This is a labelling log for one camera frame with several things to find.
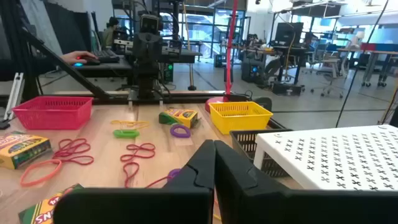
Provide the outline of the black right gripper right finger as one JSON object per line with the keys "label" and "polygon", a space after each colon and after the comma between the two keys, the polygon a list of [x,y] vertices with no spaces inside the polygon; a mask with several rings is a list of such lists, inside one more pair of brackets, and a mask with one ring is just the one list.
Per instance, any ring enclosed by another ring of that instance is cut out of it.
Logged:
{"label": "black right gripper right finger", "polygon": [[223,223],[397,223],[394,192],[294,190],[215,141]]}

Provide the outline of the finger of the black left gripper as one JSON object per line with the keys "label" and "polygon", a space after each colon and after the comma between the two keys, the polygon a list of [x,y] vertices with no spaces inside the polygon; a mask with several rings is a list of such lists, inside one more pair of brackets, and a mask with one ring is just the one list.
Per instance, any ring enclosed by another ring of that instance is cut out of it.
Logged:
{"label": "finger of the black left gripper", "polygon": [[142,78],[147,71],[147,47],[148,43],[143,35],[134,35],[134,56],[136,58],[137,76]]}
{"label": "finger of the black left gripper", "polygon": [[162,54],[162,38],[159,35],[148,34],[147,41],[147,51],[149,55],[149,76],[151,78],[155,78],[159,71],[158,60]]}

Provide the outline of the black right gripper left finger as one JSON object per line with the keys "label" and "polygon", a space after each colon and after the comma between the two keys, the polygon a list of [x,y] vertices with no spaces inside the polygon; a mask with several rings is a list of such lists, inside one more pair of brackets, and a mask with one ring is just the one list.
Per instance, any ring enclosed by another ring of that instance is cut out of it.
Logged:
{"label": "black right gripper left finger", "polygon": [[162,188],[74,190],[55,206],[53,222],[211,223],[215,161],[215,142],[206,140]]}

